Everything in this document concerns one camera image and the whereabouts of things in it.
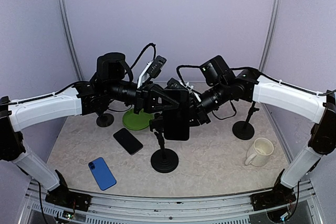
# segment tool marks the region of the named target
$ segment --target smartphone camera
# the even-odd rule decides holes
[[[95,169],[95,165],[93,164],[93,162],[90,162],[89,163],[89,166],[90,166],[90,168],[93,170],[93,169]]]

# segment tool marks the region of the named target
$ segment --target blue smartphone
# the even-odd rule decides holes
[[[98,157],[94,161],[90,162],[89,168],[100,190],[104,191],[117,183],[102,157]]]

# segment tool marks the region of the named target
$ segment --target black stand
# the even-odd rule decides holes
[[[254,136],[254,128],[249,121],[253,113],[260,110],[255,105],[256,102],[253,102],[245,121],[236,122],[232,127],[233,134],[241,140],[249,140]]]
[[[150,120],[150,130],[154,132],[158,139],[160,150],[153,153],[151,164],[154,170],[159,173],[170,173],[179,165],[178,155],[171,149],[165,149],[163,133],[163,118],[156,113],[154,119]]]
[[[96,119],[96,124],[99,127],[107,127],[110,126],[114,122],[114,116],[110,113],[103,113],[101,115],[98,114]]]

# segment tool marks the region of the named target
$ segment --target vertical metal post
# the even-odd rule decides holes
[[[279,6],[280,6],[280,0],[274,0],[272,13],[271,13],[271,20],[268,26],[266,41],[265,41],[265,45],[264,45],[264,49],[263,49],[263,53],[262,53],[262,57],[261,57],[260,65],[259,65],[259,71],[261,72],[263,72],[266,67],[269,49],[272,43],[273,34],[275,31],[276,21],[278,17]]]
[[[66,39],[67,39],[67,44],[69,47],[69,51],[70,51],[70,55],[71,55],[71,61],[73,64],[73,68],[75,69],[75,73],[76,73],[76,77],[79,81],[83,80],[83,74],[79,65],[79,61],[77,58],[77,54],[75,51],[75,47],[73,45],[73,40],[72,40],[72,35],[71,35],[71,31],[70,31],[70,26],[69,26],[69,21],[68,21],[68,17],[67,17],[67,11],[66,11],[66,7],[65,7],[65,1],[64,0],[58,0],[58,4],[59,4],[59,9],[60,9],[60,13],[61,13],[61,17],[62,17],[62,24],[63,24],[63,29],[66,35]]]

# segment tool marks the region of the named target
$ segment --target mug handle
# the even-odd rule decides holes
[[[246,160],[245,160],[245,165],[249,165],[252,163],[253,158],[255,158],[257,154],[252,153]]]

